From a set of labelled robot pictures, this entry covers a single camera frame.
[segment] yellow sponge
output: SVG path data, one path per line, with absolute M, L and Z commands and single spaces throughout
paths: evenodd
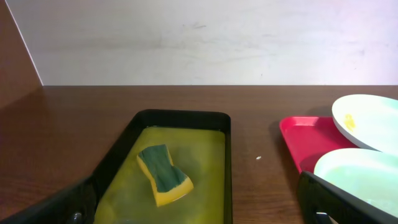
M 183 197 L 193 189 L 191 179 L 173 165 L 166 145 L 145 148 L 137 155 L 137 161 L 150 180 L 158 207 Z

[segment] white bowl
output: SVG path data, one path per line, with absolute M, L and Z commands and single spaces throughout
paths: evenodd
M 364 149 L 398 155 L 398 101 L 374 95 L 348 95 L 332 108 L 339 131 Z
M 322 156 L 314 174 L 398 217 L 398 157 L 367 149 L 338 149 Z

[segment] wooden table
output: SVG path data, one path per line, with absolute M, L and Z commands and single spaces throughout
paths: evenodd
M 88 176 L 138 111 L 158 108 L 230 115 L 234 223 L 302 223 L 279 121 L 330 116 L 353 93 L 398 86 L 47 86 L 0 110 L 0 219 Z

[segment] soapy water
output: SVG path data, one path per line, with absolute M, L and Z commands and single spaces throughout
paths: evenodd
M 191 178 L 194 189 L 156 207 L 150 182 L 136 157 L 146 147 L 159 144 L 167 145 L 174 165 Z M 223 223 L 224 157 L 222 132 L 146 128 L 99 202 L 95 224 Z

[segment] black tray edge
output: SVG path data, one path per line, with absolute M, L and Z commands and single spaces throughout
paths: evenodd
M 307 224 L 327 223 L 319 219 L 319 215 L 323 214 L 331 216 L 339 224 L 398 223 L 398 218 L 369 205 L 308 171 L 303 171 L 300 175 L 297 198 L 303 219 Z
M 99 200 L 141 131 L 149 126 L 212 129 L 225 134 L 224 223 L 232 224 L 231 118 L 220 112 L 157 109 L 143 110 L 133 117 L 91 176 L 1 220 L 0 224 L 64 224 L 76 213 L 82 214 L 84 224 L 93 223 Z

